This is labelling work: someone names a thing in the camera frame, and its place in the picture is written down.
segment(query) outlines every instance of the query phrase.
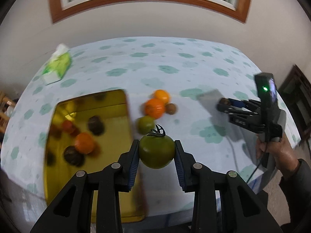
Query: tissue packet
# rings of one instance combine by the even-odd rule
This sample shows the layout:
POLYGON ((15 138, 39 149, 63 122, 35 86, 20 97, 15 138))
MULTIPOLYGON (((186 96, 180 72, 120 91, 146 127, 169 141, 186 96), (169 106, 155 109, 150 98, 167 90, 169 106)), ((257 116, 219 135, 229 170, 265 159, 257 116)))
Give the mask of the tissue packet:
POLYGON ((42 79, 46 85, 61 80, 71 65, 72 59, 69 48, 59 44, 43 69, 42 79))

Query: tray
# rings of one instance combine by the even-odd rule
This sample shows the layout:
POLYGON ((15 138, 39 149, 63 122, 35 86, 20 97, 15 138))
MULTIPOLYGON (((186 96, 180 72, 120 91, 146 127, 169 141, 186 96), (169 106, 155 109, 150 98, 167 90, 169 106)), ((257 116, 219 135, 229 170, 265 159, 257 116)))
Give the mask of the tray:
MULTIPOLYGON (((87 173, 100 171, 117 162, 121 153, 127 152, 133 142, 128 105, 123 90, 99 92, 70 99, 55 108, 45 149, 44 191, 49 205, 69 179, 78 171, 87 173), (64 149, 74 145, 74 138, 60 133, 64 120, 72 121, 81 132, 91 132, 87 128, 90 117, 98 115, 105 125, 105 133, 93 136, 98 149, 86 155, 81 167, 69 165, 63 158, 64 149)), ((138 222, 144 219, 144 197, 140 185, 139 172, 135 185, 129 193, 119 193, 122 223, 138 222)), ((91 221, 96 221, 97 191, 94 192, 91 221)))

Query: tomato calyx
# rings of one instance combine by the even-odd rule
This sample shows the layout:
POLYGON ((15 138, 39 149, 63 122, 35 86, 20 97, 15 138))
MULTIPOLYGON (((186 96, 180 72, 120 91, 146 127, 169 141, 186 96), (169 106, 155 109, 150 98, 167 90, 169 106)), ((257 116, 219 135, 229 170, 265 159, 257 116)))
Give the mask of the tomato calyx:
POLYGON ((147 134, 147 136, 152 136, 152 137, 165 137, 165 130, 163 129, 163 127, 159 124, 156 124, 156 130, 155 129, 151 129, 151 132, 149 132, 147 134))

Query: black cable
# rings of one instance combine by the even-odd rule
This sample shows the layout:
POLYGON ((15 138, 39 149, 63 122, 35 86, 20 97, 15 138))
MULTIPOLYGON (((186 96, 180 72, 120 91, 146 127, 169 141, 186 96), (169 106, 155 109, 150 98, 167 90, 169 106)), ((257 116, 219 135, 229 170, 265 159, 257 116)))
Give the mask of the black cable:
POLYGON ((252 178, 252 176, 254 175, 254 173, 257 171, 257 169, 258 169, 259 166, 261 165, 262 160, 263 160, 263 157, 265 156, 267 149, 268 149, 268 143, 266 143, 266 148, 265 148, 265 151, 263 152, 263 154, 261 155, 261 160, 260 160, 259 164, 256 166, 256 168, 254 169, 254 171, 252 172, 252 174, 251 174, 250 177, 248 178, 246 184, 248 184, 248 182, 250 181, 250 179, 252 178))

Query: tablecloth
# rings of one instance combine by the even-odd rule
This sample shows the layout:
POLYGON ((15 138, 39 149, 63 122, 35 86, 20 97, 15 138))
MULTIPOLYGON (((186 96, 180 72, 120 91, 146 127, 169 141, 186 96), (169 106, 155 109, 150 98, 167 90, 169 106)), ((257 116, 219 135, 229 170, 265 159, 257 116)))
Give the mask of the tablecloth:
MULTIPOLYGON (((113 89, 125 90, 132 123, 142 116, 140 105, 154 90, 167 90, 178 106, 175 115, 157 120, 167 135, 181 140, 186 152, 213 171, 235 170, 246 180, 254 170, 255 135, 230 124, 228 116, 215 109, 222 96, 258 100, 253 75, 260 69, 240 50, 197 39, 129 37, 77 46, 70 54, 72 65, 61 81, 44 85, 41 67, 9 121, 1 168, 21 187, 44 197, 45 143, 56 104, 113 89)), ((294 147, 299 133, 279 95, 278 100, 287 113, 285 132, 294 147)), ((141 163, 140 170, 149 215, 192 208, 193 193, 182 192, 174 162, 159 170, 141 163)), ((259 169, 253 179, 262 173, 259 169)))

